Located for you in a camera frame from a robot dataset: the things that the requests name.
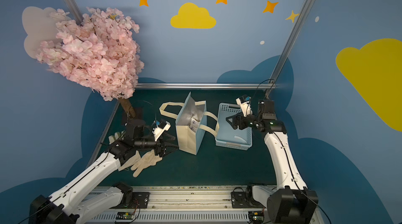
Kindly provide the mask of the clear ice pack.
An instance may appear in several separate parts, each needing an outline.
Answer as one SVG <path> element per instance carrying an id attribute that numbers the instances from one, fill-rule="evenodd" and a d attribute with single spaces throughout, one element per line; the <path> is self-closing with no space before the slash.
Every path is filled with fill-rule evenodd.
<path id="1" fill-rule="evenodd" d="M 199 126 L 200 126 L 201 121 L 196 117 L 190 117 L 188 127 L 190 130 L 192 130 L 194 133 L 197 132 Z"/>

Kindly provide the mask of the light blue delivery bag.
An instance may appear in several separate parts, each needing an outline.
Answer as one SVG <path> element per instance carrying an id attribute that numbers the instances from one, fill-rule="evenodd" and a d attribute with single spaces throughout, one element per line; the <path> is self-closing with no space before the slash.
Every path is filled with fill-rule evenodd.
<path id="1" fill-rule="evenodd" d="M 168 106 L 179 106 L 178 114 L 166 111 Z M 166 102 L 159 108 L 160 114 L 175 120 L 179 149 L 197 155 L 204 135 L 209 132 L 217 137 L 219 122 L 217 116 L 207 111 L 206 101 L 195 101 L 188 94 L 185 102 Z"/>

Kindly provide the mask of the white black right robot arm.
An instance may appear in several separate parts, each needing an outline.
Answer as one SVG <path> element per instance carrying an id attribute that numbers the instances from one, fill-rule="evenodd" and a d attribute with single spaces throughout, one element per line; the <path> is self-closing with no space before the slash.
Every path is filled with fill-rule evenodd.
<path id="1" fill-rule="evenodd" d="M 226 121 L 235 130 L 253 128 L 263 135 L 271 155 L 276 176 L 276 189 L 253 185 L 251 195 L 262 204 L 273 224 L 308 224 L 318 206 L 318 196 L 308 189 L 293 159 L 284 123 L 277 119 L 274 101 L 260 100 L 258 112 L 251 109 L 251 97 L 237 98 L 241 112 Z"/>

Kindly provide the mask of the cream work glove under arm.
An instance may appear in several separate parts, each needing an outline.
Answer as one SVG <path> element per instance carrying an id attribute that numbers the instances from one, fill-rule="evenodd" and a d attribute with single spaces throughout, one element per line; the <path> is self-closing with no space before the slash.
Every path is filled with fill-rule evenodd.
<path id="1" fill-rule="evenodd" d="M 115 144 L 116 141 L 123 141 L 123 137 L 124 137 L 125 132 L 115 132 L 114 135 L 111 135 L 108 137 L 110 145 L 109 148 L 111 149 L 112 146 Z M 122 171 L 125 170 L 127 168 L 129 168 L 130 166 L 133 166 L 135 163 L 137 163 L 138 161 L 140 161 L 141 156 L 138 150 L 134 150 L 131 149 L 128 151 L 128 154 L 125 154 L 122 157 L 122 164 L 121 166 L 118 168 L 118 171 Z"/>

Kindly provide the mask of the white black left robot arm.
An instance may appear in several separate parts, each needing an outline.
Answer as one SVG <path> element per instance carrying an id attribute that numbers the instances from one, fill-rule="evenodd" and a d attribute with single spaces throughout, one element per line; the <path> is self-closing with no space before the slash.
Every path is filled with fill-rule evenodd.
<path id="1" fill-rule="evenodd" d="M 117 183 L 106 192 L 86 200 L 87 195 L 110 174 L 132 166 L 139 161 L 140 151 L 150 151 L 156 158 L 163 158 L 167 148 L 178 149 L 170 141 L 175 137 L 167 131 L 171 125 L 165 120 L 156 120 L 152 126 L 143 120 L 133 119 L 123 133 L 117 133 L 112 142 L 86 170 L 70 183 L 50 196 L 38 196 L 30 204 L 30 224 L 84 224 L 93 217 L 113 207 L 139 209 L 133 189 Z"/>

